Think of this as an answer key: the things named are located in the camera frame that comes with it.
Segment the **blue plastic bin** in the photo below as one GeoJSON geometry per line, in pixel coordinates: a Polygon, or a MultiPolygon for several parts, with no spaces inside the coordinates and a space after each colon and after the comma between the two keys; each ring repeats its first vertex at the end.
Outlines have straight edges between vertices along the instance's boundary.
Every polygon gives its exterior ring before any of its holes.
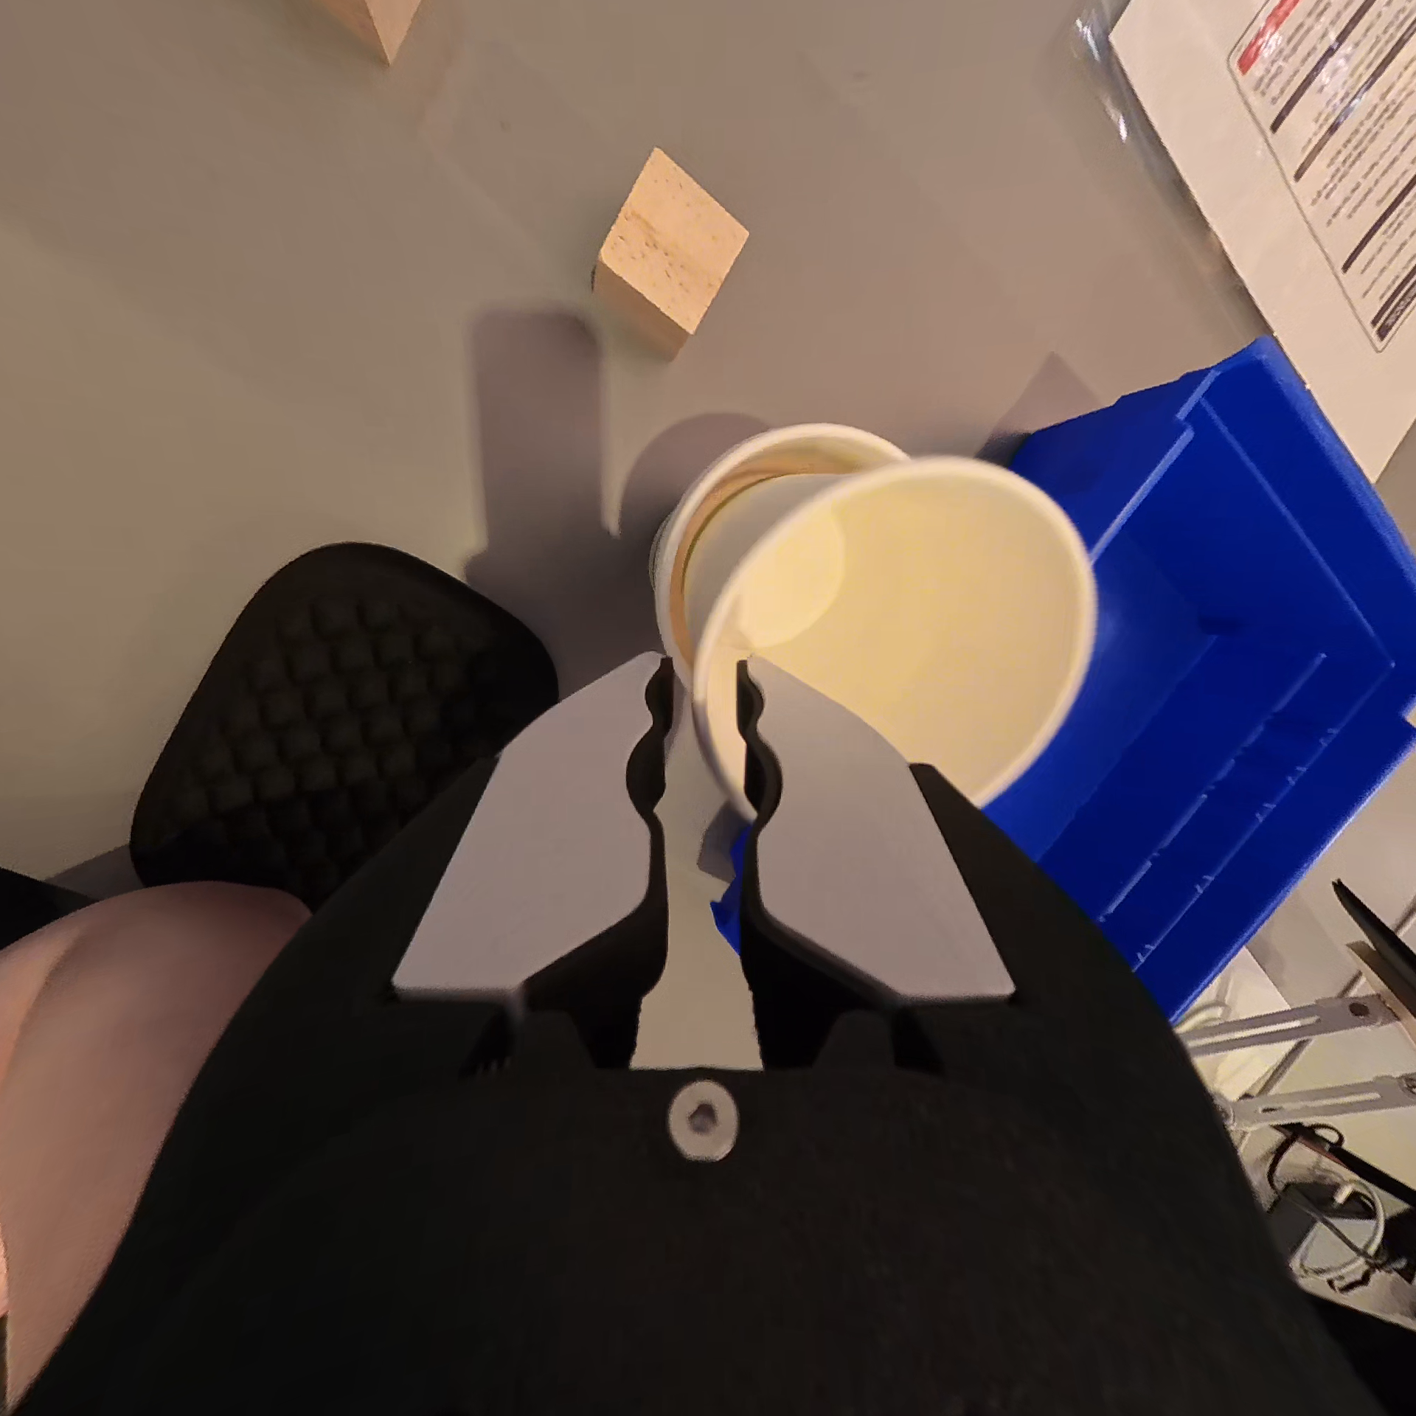
{"type": "Polygon", "coordinates": [[[1412,553],[1270,339],[1024,439],[1098,592],[1078,698],[975,806],[1169,1017],[1412,745],[1412,553]]]}

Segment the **white paper cup green band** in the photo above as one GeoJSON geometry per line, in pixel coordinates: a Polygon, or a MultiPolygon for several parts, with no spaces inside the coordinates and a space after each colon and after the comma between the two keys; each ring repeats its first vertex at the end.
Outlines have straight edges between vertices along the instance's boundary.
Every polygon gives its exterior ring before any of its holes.
{"type": "Polygon", "coordinates": [[[1080,695],[1098,621],[1085,545],[995,465],[842,452],[727,457],[663,528],[653,590],[700,754],[749,819],[736,669],[758,658],[987,806],[1080,695]]]}

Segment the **black textured cushion pad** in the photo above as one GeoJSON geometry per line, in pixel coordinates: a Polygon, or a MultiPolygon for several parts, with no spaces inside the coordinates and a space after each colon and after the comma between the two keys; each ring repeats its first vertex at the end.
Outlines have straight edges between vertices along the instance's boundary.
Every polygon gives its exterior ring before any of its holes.
{"type": "Polygon", "coordinates": [[[176,718],[134,806],[134,877],[318,909],[557,698],[549,651],[461,580],[314,548],[259,587],[176,718]]]}

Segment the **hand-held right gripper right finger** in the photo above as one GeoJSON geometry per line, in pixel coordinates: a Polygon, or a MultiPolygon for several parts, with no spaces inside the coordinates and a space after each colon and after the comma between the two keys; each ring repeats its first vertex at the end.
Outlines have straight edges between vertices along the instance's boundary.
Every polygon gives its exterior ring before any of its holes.
{"type": "Polygon", "coordinates": [[[738,958],[759,1061],[808,1069],[837,1022],[1009,1003],[1014,978],[906,759],[770,661],[736,668],[753,808],[738,958]]]}

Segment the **laminated paper sheet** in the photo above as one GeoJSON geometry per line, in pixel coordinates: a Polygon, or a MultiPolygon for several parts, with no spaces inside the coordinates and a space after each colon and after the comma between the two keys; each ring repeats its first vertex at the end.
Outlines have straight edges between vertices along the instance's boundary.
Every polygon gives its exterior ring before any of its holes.
{"type": "Polygon", "coordinates": [[[1413,418],[1413,4],[1088,4],[1076,31],[1378,482],[1413,418]]]}

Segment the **white paper cup stack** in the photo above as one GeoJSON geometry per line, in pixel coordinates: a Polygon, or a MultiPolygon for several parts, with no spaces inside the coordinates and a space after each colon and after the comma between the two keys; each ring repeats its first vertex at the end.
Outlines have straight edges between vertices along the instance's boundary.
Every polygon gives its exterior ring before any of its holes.
{"type": "Polygon", "coordinates": [[[648,551],[653,614],[679,681],[694,683],[714,609],[766,533],[844,477],[904,460],[884,437],[835,423],[754,433],[717,455],[660,523],[648,551]]]}

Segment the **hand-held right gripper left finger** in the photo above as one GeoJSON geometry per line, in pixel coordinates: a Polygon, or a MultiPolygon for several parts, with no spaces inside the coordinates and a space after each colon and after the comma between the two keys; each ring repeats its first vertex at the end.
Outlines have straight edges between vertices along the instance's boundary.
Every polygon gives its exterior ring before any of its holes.
{"type": "Polygon", "coordinates": [[[394,971],[400,1002],[566,1015],[599,1067],[631,1062],[667,964],[673,681],[643,653],[503,749],[394,971]]]}

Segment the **wooden cube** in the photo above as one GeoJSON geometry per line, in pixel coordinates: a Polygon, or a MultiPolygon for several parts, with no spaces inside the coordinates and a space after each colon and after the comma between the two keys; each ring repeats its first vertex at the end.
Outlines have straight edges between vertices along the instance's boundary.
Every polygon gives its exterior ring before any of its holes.
{"type": "Polygon", "coordinates": [[[598,248],[591,294],[641,346],[672,361],[748,238],[743,223],[655,147],[598,248]]]}
{"type": "Polygon", "coordinates": [[[377,63],[390,66],[422,7],[409,2],[316,2],[377,63]]]}

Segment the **person's leg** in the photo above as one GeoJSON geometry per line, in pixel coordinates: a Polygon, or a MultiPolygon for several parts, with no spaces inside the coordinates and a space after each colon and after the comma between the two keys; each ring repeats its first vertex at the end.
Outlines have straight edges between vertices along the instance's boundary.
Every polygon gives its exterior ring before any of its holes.
{"type": "Polygon", "coordinates": [[[94,1293],[207,1055],[308,916],[284,892],[181,884],[99,900],[3,949],[11,1403],[94,1293]]]}

